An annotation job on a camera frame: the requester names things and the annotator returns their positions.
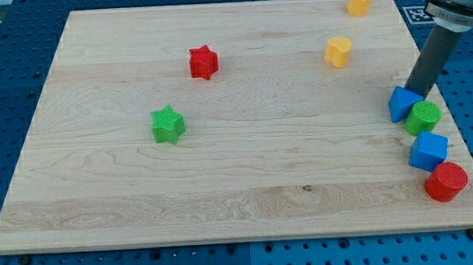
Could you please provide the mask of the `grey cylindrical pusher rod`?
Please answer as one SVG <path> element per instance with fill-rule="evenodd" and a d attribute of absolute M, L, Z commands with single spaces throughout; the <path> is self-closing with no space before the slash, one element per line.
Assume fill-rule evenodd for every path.
<path fill-rule="evenodd" d="M 464 26 L 437 19 L 404 88 L 426 97 L 464 33 Z"/>

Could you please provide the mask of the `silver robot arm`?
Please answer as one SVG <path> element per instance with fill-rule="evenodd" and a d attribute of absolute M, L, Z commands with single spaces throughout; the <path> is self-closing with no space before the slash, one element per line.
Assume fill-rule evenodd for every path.
<path fill-rule="evenodd" d="M 405 85 L 426 97 L 462 35 L 473 28 L 473 0 L 424 0 L 434 25 Z"/>

